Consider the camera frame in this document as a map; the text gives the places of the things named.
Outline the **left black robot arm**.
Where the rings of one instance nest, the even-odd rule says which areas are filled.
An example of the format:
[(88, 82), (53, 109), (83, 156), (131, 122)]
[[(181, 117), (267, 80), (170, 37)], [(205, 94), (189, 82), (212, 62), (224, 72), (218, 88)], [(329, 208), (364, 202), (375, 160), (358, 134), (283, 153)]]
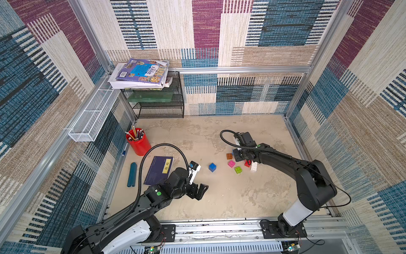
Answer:
[(134, 203), (108, 219), (86, 229), (80, 225), (71, 229), (61, 253), (115, 253), (131, 243), (156, 239), (161, 231), (161, 224), (154, 216), (158, 211), (185, 195), (201, 200), (208, 188), (205, 184), (191, 183), (189, 171), (178, 167), (168, 179), (149, 186)]

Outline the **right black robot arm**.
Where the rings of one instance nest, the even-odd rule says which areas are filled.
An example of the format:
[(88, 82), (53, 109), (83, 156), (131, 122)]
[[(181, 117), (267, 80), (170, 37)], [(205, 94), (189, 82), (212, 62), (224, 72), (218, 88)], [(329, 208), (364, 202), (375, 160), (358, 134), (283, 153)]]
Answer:
[(265, 238), (305, 237), (303, 221), (337, 195), (337, 188), (324, 164), (318, 160), (297, 159), (264, 144), (236, 148), (233, 155), (238, 162), (250, 160), (271, 166), (296, 182), (297, 200), (294, 204), (281, 213), (276, 222), (260, 223), (265, 227)]

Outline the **dark blue square lego brick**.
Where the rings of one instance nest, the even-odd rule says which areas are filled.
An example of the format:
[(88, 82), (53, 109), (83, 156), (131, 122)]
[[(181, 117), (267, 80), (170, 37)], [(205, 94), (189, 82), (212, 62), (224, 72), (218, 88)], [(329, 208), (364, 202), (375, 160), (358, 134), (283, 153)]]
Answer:
[(214, 172), (214, 171), (216, 170), (216, 168), (217, 168), (217, 166), (216, 166), (214, 163), (211, 163), (211, 164), (209, 165), (209, 170), (210, 170), (211, 172)]

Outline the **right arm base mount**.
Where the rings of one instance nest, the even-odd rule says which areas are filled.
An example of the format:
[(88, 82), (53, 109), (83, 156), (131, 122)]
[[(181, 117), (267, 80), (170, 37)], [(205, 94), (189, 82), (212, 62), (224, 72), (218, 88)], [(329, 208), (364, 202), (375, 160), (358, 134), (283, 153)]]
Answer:
[(277, 238), (305, 238), (307, 233), (302, 222), (296, 226), (290, 226), (284, 221), (261, 220), (260, 227), (264, 239)]

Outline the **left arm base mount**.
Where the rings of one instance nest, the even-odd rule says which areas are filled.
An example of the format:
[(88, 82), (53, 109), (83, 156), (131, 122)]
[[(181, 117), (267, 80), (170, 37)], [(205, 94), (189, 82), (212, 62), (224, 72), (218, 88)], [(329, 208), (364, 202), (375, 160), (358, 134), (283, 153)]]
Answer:
[(161, 226), (160, 230), (154, 232), (149, 237), (149, 242), (154, 243), (164, 243), (164, 242), (174, 242), (176, 234), (175, 224), (164, 224)]

